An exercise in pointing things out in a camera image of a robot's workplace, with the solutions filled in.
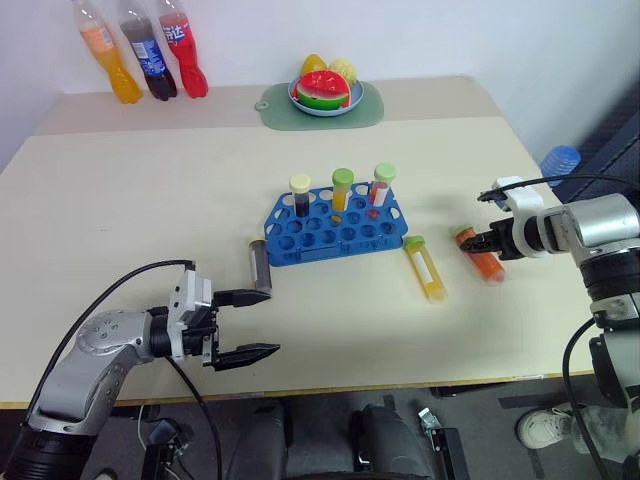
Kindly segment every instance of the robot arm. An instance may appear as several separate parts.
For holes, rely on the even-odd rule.
[[[500,179],[495,187],[521,179]],[[604,330],[590,342],[603,395],[628,409],[626,444],[640,453],[640,216],[620,194],[544,209],[531,187],[505,191],[498,202],[513,218],[466,240],[464,251],[500,252],[503,260],[570,253],[591,297],[591,313]]]
[[[255,363],[280,347],[252,344],[218,353],[218,307],[270,298],[256,290],[212,292],[210,280],[186,270],[169,307],[113,310],[89,319],[76,343],[43,385],[22,426],[6,480],[79,479],[124,380],[136,365],[158,357],[201,355],[203,365],[226,370]]]

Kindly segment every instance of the blue plate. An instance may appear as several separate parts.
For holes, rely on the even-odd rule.
[[[364,85],[362,85],[359,80],[356,80],[356,83],[351,87],[351,105],[348,107],[338,108],[337,110],[317,110],[315,108],[305,107],[291,96],[291,90],[293,90],[293,87],[298,83],[299,79],[300,77],[296,78],[289,84],[289,88],[287,90],[289,93],[289,100],[291,100],[298,110],[302,110],[309,115],[315,115],[316,117],[337,117],[343,113],[350,112],[358,106],[358,103],[360,103],[360,100],[362,100],[362,97],[364,96]]]

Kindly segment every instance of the bottle cap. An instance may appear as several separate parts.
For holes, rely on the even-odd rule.
[[[348,168],[339,168],[333,172],[333,185],[336,187],[350,187],[353,184],[355,175]]]
[[[462,232],[464,232],[465,230],[468,229],[473,229],[473,225],[471,225],[470,223],[463,223],[460,225],[457,225],[455,227],[450,227],[449,228],[449,233],[451,234],[452,237],[457,237],[458,235],[460,235]]]
[[[379,163],[373,176],[380,182],[391,183],[396,178],[396,167],[388,162]]]
[[[293,193],[307,193],[311,188],[311,177],[304,173],[293,175],[289,179],[289,188]]]
[[[404,239],[404,249],[408,250],[412,245],[422,246],[425,244],[424,237],[422,235],[414,235],[412,237],[406,237]]]

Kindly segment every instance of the table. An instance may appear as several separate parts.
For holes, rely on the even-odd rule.
[[[539,176],[490,97],[462,77],[377,82],[386,120],[356,130],[277,132],[251,110],[264,87],[214,88],[202,101],[110,94],[62,98],[0,175],[0,407],[26,405],[68,326],[112,281],[168,258],[197,261],[216,289],[248,287],[248,239],[292,173],[330,184],[346,166],[368,180],[398,168],[396,198],[422,234],[449,298],[427,302],[402,250],[272,268],[274,297],[219,315],[221,350],[282,348],[254,366],[185,368],[205,395],[283,394],[504,381],[560,372],[589,315],[569,255],[505,264],[484,285],[448,228],[503,218],[477,195],[501,176]],[[536,187],[547,206],[557,200]],[[178,269],[145,274],[103,309],[166,305]],[[587,338],[572,370],[591,369]],[[135,368],[123,403],[188,391],[161,360]]]

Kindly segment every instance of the blue test tube rack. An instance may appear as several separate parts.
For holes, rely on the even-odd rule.
[[[302,218],[295,215],[292,194],[280,195],[264,224],[269,263],[284,267],[402,247],[408,227],[393,190],[381,207],[371,206],[368,192],[368,183],[354,183],[347,210],[337,213],[333,187],[312,189],[309,216]]]

